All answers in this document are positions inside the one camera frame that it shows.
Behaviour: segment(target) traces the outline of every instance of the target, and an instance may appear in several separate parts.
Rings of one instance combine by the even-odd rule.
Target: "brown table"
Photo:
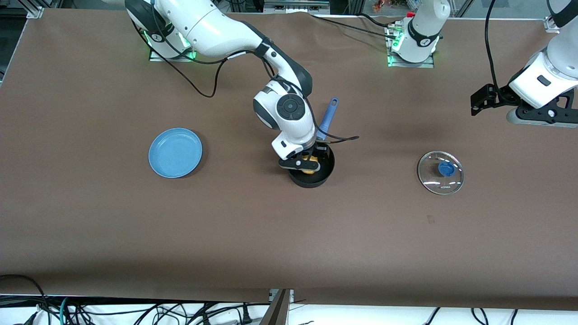
[[[512,125],[507,108],[470,116],[491,80],[482,21],[448,21],[436,68],[403,69],[378,36],[307,14],[235,18],[311,72],[318,116],[339,97],[334,134],[360,135],[333,146],[326,184],[299,188],[276,165],[276,132],[251,108],[258,59],[228,62],[205,99],[146,60],[125,12],[46,10],[0,90],[2,273],[50,294],[262,301],[291,287],[309,303],[578,309],[578,131]],[[499,82],[551,36],[493,21]],[[215,67],[178,66],[211,88]],[[147,160],[173,127],[205,150],[183,179]],[[431,150],[462,162],[458,193],[419,184]]]

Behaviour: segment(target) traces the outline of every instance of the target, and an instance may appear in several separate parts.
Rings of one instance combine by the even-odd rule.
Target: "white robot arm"
[[[225,16],[209,0],[125,0],[124,5],[135,24],[155,33],[151,42],[177,39],[179,31],[193,50],[205,56],[250,51],[269,62],[278,74],[254,97],[253,109],[267,127],[281,131],[272,142],[275,152],[287,160],[314,146],[316,130],[304,100],[312,91],[311,75],[253,26]]]
[[[507,114],[514,124],[578,126],[578,110],[572,109],[578,86],[578,0],[547,0],[551,16],[560,28],[548,45],[534,54],[526,66],[500,89],[487,84],[472,95],[472,116],[483,109],[518,106]],[[566,99],[564,107],[558,106]]]
[[[401,31],[397,35],[394,32],[399,41],[393,42],[391,50],[407,62],[425,61],[435,51],[439,33],[450,13],[447,0],[424,0],[414,17],[396,23]]]

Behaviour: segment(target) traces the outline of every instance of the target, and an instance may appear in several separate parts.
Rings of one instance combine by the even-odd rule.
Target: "cable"
[[[266,61],[264,59],[263,60],[263,66],[265,67],[265,70],[267,71],[267,74],[269,75],[269,78],[271,78],[271,80],[277,81],[279,83],[284,83],[287,84],[289,86],[292,86],[293,88],[295,88],[296,90],[299,90],[299,92],[303,95],[303,91],[301,90],[301,88],[299,88],[296,84],[285,80],[283,78],[280,77],[275,77],[272,75],[272,73],[269,73],[269,70],[267,69],[267,66],[265,65]],[[351,136],[349,138],[342,138],[341,136],[336,136],[336,135],[332,135],[329,134],[321,129],[319,129],[319,125],[317,125],[317,121],[315,120],[315,114],[313,113],[313,108],[311,106],[311,103],[309,102],[309,99],[307,99],[307,96],[303,95],[303,99],[305,100],[305,102],[307,102],[307,105],[309,106],[309,110],[311,111],[311,117],[313,118],[313,125],[315,126],[315,129],[318,130],[319,132],[325,134],[326,136],[330,137],[330,138],[334,138],[337,139],[339,141],[333,141],[333,142],[326,142],[326,143],[340,143],[340,142],[345,142],[345,141],[351,141],[351,140],[357,140],[359,139],[359,136]]]
[[[44,302],[46,309],[48,309],[48,310],[50,309],[50,305],[48,304],[48,301],[46,301],[46,295],[44,294],[44,291],[42,290],[42,288],[40,287],[38,282],[36,282],[31,277],[26,276],[26,275],[22,275],[22,274],[3,274],[3,275],[0,275],[0,279],[9,279],[9,278],[25,279],[29,282],[32,282],[32,284],[38,289],[38,292],[40,292],[40,295],[42,296],[42,300]],[[48,325],[51,325],[51,324],[52,324],[52,317],[50,317],[50,315],[48,315]]]
[[[249,315],[249,308],[246,304],[243,304],[243,318],[241,318],[241,313],[239,312],[239,321],[241,325],[247,325],[253,322],[251,315]]]
[[[380,23],[379,21],[371,18],[370,15],[365,14],[365,13],[358,13],[358,14],[356,14],[356,16],[365,17],[365,18],[369,19],[369,21],[371,21],[372,23],[378,25],[379,27],[384,27],[384,28],[387,28],[387,27],[389,27],[389,25],[391,25],[391,24],[394,23],[394,22],[392,22],[392,23],[382,24],[382,23]]]
[[[267,75],[269,77],[271,77],[272,75],[275,74],[275,71],[273,70],[273,67],[271,66],[271,63],[269,63],[269,61],[267,60],[263,60],[264,64],[266,64],[265,66],[265,70],[267,70]]]
[[[165,315],[165,316],[169,316],[169,317],[171,317],[171,318],[176,319],[176,320],[177,320],[177,325],[180,325],[180,321],[179,321],[179,318],[178,318],[177,316],[175,316],[175,315]]]
[[[510,319],[510,325],[514,325],[514,319],[516,319],[516,315],[518,315],[518,309],[514,309],[514,313],[512,314],[512,318]]]
[[[256,306],[256,305],[269,305],[269,304],[246,304],[246,306]],[[211,312],[205,313],[205,314],[203,315],[203,319],[201,319],[201,320],[200,320],[197,324],[195,324],[195,325],[201,325],[201,324],[204,323],[205,321],[209,320],[209,318],[211,318],[211,317],[213,317],[213,316],[215,316],[215,315],[218,315],[218,314],[220,314],[220,313],[224,313],[224,312],[227,312],[227,311],[231,311],[231,310],[233,310],[233,309],[236,310],[237,313],[239,313],[239,319],[241,319],[241,312],[239,312],[239,309],[238,309],[238,308],[241,308],[242,306],[243,306],[243,305],[231,306],[231,307],[223,307],[223,308],[217,309],[217,310],[215,310],[215,311],[211,311]]]
[[[357,29],[358,31],[362,31],[362,32],[366,32],[366,33],[378,35],[378,36],[381,36],[381,37],[391,38],[391,39],[394,39],[394,38],[395,38],[394,35],[386,35],[386,34],[383,34],[383,33],[368,31],[367,29],[363,29],[363,28],[359,28],[359,27],[355,27],[355,26],[343,24],[343,23],[340,23],[340,22],[338,22],[338,21],[325,19],[325,18],[323,18],[323,17],[317,17],[317,16],[313,16],[313,15],[311,15],[311,17],[316,18],[316,19],[319,19],[319,20],[327,21],[327,22],[332,23],[332,24],[337,24],[337,25],[349,27],[349,28],[352,28],[352,29]]]
[[[494,83],[494,89],[498,94],[498,97],[508,104],[515,104],[515,102],[504,98],[500,90],[500,87],[498,87],[498,81],[496,79],[496,71],[494,68],[494,59],[492,58],[492,51],[490,50],[490,40],[488,38],[488,30],[490,27],[490,16],[492,15],[492,9],[494,8],[495,3],[496,0],[492,0],[492,2],[490,2],[490,6],[488,7],[488,13],[486,15],[486,21],[484,23],[484,40],[486,42],[486,52],[488,53],[488,61],[490,62],[490,72],[492,73],[492,82]]]
[[[146,315],[148,315],[153,309],[156,309],[158,306],[160,306],[161,304],[155,304],[153,305],[151,308],[147,309],[142,315],[140,315],[136,321],[134,322],[133,325],[139,325],[143,319],[145,319]]]
[[[206,95],[204,94],[199,88],[197,88],[197,86],[195,86],[195,84],[191,81],[191,79],[189,79],[183,72],[181,72],[181,70],[179,70],[175,65],[173,65],[169,60],[167,60],[164,56],[160,55],[159,52],[157,52],[152,46],[149,45],[149,43],[147,42],[147,40],[144,38],[144,36],[140,33],[140,31],[138,30],[138,27],[136,26],[135,22],[132,22],[132,25],[135,27],[135,30],[138,32],[138,34],[140,35],[140,38],[143,40],[143,42],[145,44],[147,44],[147,46],[149,47],[149,49],[155,53],[157,53],[157,55],[159,57],[161,57],[161,59],[163,61],[165,61],[166,63],[168,63],[176,72],[178,72],[183,78],[185,78],[186,81],[188,81],[188,83],[195,88],[195,90],[203,97],[206,98],[213,98],[215,96],[215,93],[217,92],[217,81],[218,81],[218,74],[221,71],[221,67],[223,66],[223,64],[225,62],[227,62],[227,60],[222,61],[221,64],[219,64],[218,68],[217,68],[217,72],[215,73],[215,81],[214,81],[214,86],[213,86],[213,92],[210,95]]]
[[[40,310],[45,311],[49,314],[49,318],[51,318],[50,316],[54,316],[55,318],[58,319],[59,314],[58,312],[53,312],[50,307],[55,308],[56,310],[59,310],[60,308],[60,302],[56,301],[54,299],[52,299],[52,301],[54,301],[54,303],[51,302],[50,297],[46,297],[46,301],[48,303],[49,308],[47,308],[45,306],[45,299],[40,298],[40,297],[34,297],[34,296],[3,296],[0,297],[0,301],[5,302],[5,301],[19,301],[15,304],[7,304],[7,305],[2,305],[1,308],[8,308],[8,307],[13,307],[13,306],[22,306],[22,302],[23,301],[33,301],[33,302],[37,302],[39,303],[38,306],[40,308]]]
[[[241,318],[241,312],[239,311],[239,308],[235,308],[235,311],[237,312],[237,314],[239,314],[239,324],[243,324],[243,319]]]
[[[68,297],[62,300],[62,304],[60,304],[60,325],[64,325],[64,307],[66,306],[66,301]]]
[[[95,313],[95,312],[84,311],[84,313],[89,314],[89,315],[95,315],[95,316],[112,316],[112,315],[124,315],[124,314],[128,314],[128,313],[146,312],[147,310],[148,309],[139,309],[137,311],[116,312],[116,313]]]
[[[486,312],[484,311],[483,308],[479,308],[481,310],[481,314],[484,315],[484,320],[486,321],[485,323],[482,323],[482,321],[476,316],[476,308],[472,308],[472,316],[477,320],[478,323],[480,323],[480,325],[490,325],[490,323],[488,322],[488,317],[486,316]]]
[[[158,319],[157,319],[156,322],[153,322],[153,325],[158,325],[158,322],[161,320],[161,318],[163,318],[164,316],[166,316],[169,312],[171,312],[173,309],[177,308],[179,305],[182,305],[182,304],[176,304],[176,305],[174,305],[173,307],[167,309],[167,310],[162,314],[162,316],[159,316],[160,313],[158,312],[158,308],[157,308],[157,314],[155,315],[155,317],[158,316]]]
[[[429,317],[429,320],[424,325],[431,325],[431,323],[434,321],[435,315],[439,312],[440,309],[441,307],[437,307],[436,309],[434,309],[432,315]]]
[[[205,303],[203,305],[203,307],[201,309],[199,309],[197,312],[195,312],[192,316],[191,319],[189,321],[187,321],[186,325],[191,324],[195,319],[197,319],[200,315],[203,315],[204,313],[206,313],[207,310],[209,310],[210,308],[216,306],[217,304],[215,302],[210,302],[210,303]]]
[[[33,325],[34,324],[34,319],[36,318],[36,315],[38,314],[38,312],[35,312],[32,314],[32,316],[30,316],[26,322],[24,322],[24,325]]]

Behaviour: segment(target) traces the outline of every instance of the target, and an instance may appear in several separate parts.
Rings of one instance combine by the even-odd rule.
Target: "blue plate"
[[[197,167],[203,156],[201,140],[185,128],[172,128],[159,134],[149,149],[149,164],[155,173],[178,178]]]

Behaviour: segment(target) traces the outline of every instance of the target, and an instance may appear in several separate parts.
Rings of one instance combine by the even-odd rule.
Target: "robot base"
[[[186,59],[184,57],[181,56],[177,56],[174,58],[166,58],[167,61],[171,61],[171,62],[191,62],[192,59],[194,59],[197,56],[196,51],[185,51],[184,55],[186,55],[187,57],[191,58]],[[163,62],[164,60],[155,52],[150,51],[149,53],[149,61],[151,62]]]
[[[393,50],[394,46],[398,45],[398,42],[403,38],[401,31],[403,30],[403,21],[396,21],[395,24],[390,27],[385,27],[384,31],[386,35],[393,35],[396,38],[390,39],[386,38],[386,48],[387,48],[387,66],[388,67],[401,67],[401,68],[433,68],[434,67],[434,55],[433,53],[428,56],[422,62],[413,63],[408,62],[399,56],[399,54]]]
[[[306,189],[321,186],[329,178],[335,167],[335,156],[333,150],[327,144],[319,143],[318,147],[325,147],[325,150],[315,150],[314,157],[317,157],[320,169],[319,171],[309,175],[297,169],[288,169],[289,178]]]

